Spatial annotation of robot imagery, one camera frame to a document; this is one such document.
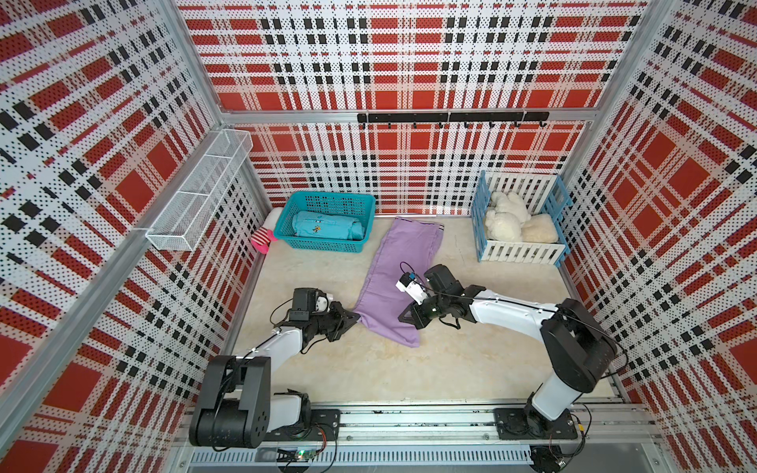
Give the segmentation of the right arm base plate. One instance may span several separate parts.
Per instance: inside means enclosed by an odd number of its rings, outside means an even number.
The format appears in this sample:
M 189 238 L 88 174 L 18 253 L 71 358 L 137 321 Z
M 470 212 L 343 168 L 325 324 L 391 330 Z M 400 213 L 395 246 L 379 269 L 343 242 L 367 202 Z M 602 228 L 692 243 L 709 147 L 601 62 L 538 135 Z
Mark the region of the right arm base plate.
M 542 417 L 537 411 L 526 408 L 498 408 L 494 422 L 499 439 L 543 439 L 544 441 L 573 441 L 579 439 L 577 424 L 569 410 L 564 410 L 554 421 Z

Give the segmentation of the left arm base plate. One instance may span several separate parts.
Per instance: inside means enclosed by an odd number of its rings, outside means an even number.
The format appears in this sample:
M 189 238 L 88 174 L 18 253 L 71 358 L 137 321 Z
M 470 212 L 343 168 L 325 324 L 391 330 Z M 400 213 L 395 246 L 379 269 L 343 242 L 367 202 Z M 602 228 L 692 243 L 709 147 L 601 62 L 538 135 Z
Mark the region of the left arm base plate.
M 335 441 L 340 430 L 342 412 L 339 409 L 315 409 L 311 411 L 309 423 L 299 423 L 294 427 L 282 427 L 265 436 L 266 441 L 311 441 L 317 443 L 326 439 Z

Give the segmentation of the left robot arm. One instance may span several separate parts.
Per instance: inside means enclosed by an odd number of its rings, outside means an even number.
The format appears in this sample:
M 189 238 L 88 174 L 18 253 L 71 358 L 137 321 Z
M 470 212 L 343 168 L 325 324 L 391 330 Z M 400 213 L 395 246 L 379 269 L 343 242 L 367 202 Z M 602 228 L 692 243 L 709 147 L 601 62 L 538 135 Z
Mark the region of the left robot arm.
M 254 449 L 273 432 L 311 431 L 313 414 L 307 394 L 276 393 L 272 374 L 321 341 L 334 342 L 360 320 L 338 302 L 320 297 L 315 308 L 293 309 L 264 342 L 240 356 L 217 356 L 205 371 L 189 426 L 195 447 Z

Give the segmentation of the purple long pants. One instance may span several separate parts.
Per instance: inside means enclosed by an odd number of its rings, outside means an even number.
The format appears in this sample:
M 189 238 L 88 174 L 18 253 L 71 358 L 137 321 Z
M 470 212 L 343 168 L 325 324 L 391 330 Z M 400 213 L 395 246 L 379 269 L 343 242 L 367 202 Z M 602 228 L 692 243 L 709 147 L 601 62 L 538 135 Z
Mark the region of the purple long pants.
M 371 263 L 354 307 L 366 329 L 409 348 L 420 346 L 418 329 L 399 320 L 417 302 L 402 280 L 418 279 L 428 270 L 442 245 L 439 224 L 396 218 Z

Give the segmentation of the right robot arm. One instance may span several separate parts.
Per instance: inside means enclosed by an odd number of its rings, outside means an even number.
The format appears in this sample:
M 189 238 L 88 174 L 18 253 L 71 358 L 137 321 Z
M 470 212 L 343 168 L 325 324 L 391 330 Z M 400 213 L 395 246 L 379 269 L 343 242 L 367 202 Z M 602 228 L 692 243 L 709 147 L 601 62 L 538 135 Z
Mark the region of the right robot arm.
M 505 297 L 475 285 L 457 294 L 427 289 L 415 281 L 399 281 L 395 287 L 412 299 L 399 320 L 417 329 L 450 315 L 540 341 L 552 374 L 530 396 L 526 413 L 545 422 L 557 420 L 582 395 L 593 392 L 619 355 L 614 339 L 573 299 L 549 305 Z

